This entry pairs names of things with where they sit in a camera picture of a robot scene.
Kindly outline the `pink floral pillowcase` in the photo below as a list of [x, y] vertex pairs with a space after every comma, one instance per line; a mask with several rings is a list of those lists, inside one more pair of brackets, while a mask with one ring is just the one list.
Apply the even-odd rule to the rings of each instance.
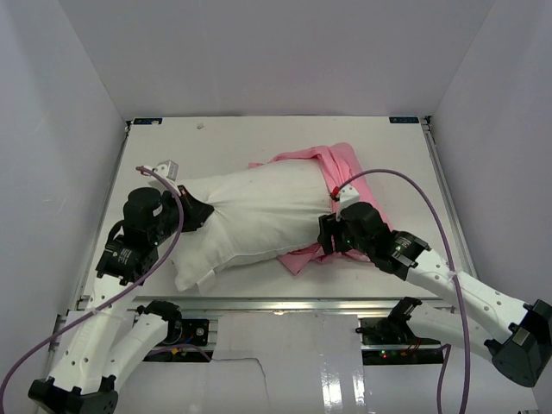
[[[332, 192], [347, 179], [362, 171], [361, 164], [354, 149], [346, 142], [332, 146], [316, 146], [294, 152], [281, 153], [273, 157], [267, 164], [285, 160], [314, 160], [323, 174], [327, 192]], [[369, 259], [356, 250], [344, 254], [323, 254], [318, 242], [309, 244], [306, 248], [295, 249], [280, 255], [278, 260], [292, 274], [298, 275], [309, 262], [325, 263], [337, 257], [346, 257], [359, 262], [369, 263]]]

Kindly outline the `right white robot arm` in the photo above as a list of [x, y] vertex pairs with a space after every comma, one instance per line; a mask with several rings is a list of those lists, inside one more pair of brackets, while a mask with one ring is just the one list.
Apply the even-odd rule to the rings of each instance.
[[456, 307], [455, 317], [421, 300], [403, 298], [388, 316], [391, 337], [407, 344], [428, 338], [468, 348], [512, 382], [532, 388], [551, 360], [551, 305], [529, 304], [464, 272], [455, 272], [426, 241], [392, 230], [369, 203], [320, 216], [325, 254], [356, 251], [381, 272], [436, 294]]

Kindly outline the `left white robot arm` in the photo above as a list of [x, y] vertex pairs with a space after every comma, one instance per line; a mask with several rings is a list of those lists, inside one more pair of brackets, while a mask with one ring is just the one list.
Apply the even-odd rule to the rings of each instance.
[[194, 333], [176, 304], [154, 300], [137, 309], [138, 319], [121, 341], [116, 334], [145, 278], [166, 260], [159, 247], [200, 229], [214, 207], [176, 191], [142, 187], [129, 193], [122, 220], [111, 228], [96, 266], [87, 319], [77, 323], [65, 353], [28, 396], [47, 413], [112, 413], [119, 391], [156, 347], [189, 344]]

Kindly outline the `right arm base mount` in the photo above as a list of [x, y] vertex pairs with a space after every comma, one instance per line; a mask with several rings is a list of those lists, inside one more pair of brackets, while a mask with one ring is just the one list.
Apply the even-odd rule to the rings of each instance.
[[361, 338], [361, 358], [367, 366], [439, 365], [444, 361], [442, 344], [415, 336], [407, 322], [423, 302], [402, 298], [386, 317], [364, 317], [355, 332]]

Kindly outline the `white pillow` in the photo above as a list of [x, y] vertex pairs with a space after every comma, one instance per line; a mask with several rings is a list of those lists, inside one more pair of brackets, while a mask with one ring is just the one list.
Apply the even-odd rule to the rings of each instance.
[[213, 207], [204, 225], [184, 233], [171, 260], [184, 292], [215, 273], [308, 248], [318, 219], [331, 212], [328, 187], [315, 160], [283, 160], [183, 186]]

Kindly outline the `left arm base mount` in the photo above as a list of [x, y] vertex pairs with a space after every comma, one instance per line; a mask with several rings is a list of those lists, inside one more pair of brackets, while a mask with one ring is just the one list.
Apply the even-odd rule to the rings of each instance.
[[203, 351], [208, 344], [210, 321], [184, 318], [173, 303], [154, 300], [137, 307], [139, 316], [155, 314], [168, 321], [167, 334], [144, 359], [148, 362], [208, 362], [212, 353]]

